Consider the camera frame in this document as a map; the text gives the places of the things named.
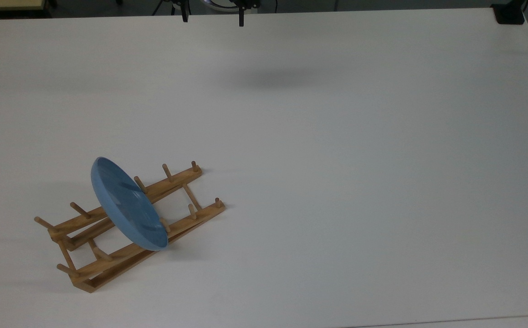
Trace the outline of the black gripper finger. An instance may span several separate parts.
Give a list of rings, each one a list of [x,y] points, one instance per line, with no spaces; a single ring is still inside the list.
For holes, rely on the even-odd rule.
[[[245,16],[248,13],[257,13],[261,6],[260,0],[230,0],[239,12],[239,26],[243,27],[245,24]]]
[[[180,12],[183,22],[188,22],[190,15],[190,5],[188,0],[173,0],[172,1],[172,16],[177,11]]]

